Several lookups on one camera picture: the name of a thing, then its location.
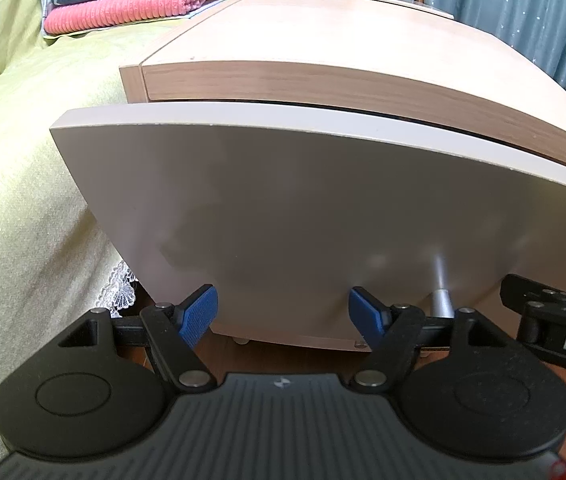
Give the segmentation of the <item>light green sofa cover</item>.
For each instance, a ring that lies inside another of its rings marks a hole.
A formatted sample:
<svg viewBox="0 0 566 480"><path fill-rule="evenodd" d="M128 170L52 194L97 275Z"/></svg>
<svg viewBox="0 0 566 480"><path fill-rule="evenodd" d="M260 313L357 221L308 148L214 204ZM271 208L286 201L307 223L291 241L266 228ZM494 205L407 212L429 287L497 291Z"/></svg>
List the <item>light green sofa cover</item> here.
<svg viewBox="0 0 566 480"><path fill-rule="evenodd" d="M40 0L0 0L0 382L93 307L120 255L54 144L67 110L120 104L120 69L180 21L41 36ZM6 450L0 439L0 460Z"/></svg>

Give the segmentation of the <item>beige wooden nightstand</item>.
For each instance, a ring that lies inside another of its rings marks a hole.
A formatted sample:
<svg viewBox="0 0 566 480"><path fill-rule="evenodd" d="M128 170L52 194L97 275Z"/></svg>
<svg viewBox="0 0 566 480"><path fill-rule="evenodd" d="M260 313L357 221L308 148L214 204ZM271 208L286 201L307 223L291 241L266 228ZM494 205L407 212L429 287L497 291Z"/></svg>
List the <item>beige wooden nightstand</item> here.
<svg viewBox="0 0 566 480"><path fill-rule="evenodd" d="M505 42L371 0L227 0L120 69L131 103L361 110L499 141L566 166L566 91Z"/></svg>

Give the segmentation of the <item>silver drawer knob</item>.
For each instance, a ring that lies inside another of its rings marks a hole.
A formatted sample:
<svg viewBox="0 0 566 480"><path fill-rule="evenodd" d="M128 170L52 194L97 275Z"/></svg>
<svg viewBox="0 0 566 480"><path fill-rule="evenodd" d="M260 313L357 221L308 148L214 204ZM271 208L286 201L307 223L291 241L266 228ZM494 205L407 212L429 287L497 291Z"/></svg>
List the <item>silver drawer knob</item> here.
<svg viewBox="0 0 566 480"><path fill-rule="evenodd" d="M432 316L434 318L454 318L454 307L448 288L446 265L443 258L434 258L435 288L432 291Z"/></svg>

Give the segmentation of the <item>beige nightstand drawer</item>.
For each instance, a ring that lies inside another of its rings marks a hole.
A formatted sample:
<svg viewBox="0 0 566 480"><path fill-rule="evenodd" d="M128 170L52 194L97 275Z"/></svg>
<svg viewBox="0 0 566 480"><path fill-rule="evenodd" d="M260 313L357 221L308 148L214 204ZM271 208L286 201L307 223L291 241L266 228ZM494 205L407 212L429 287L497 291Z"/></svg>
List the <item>beige nightstand drawer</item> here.
<svg viewBox="0 0 566 480"><path fill-rule="evenodd" d="M350 289L454 304L514 332L504 275L566 290L566 166L417 122L256 103L70 110L51 129L156 301L217 288L213 329L352 349Z"/></svg>

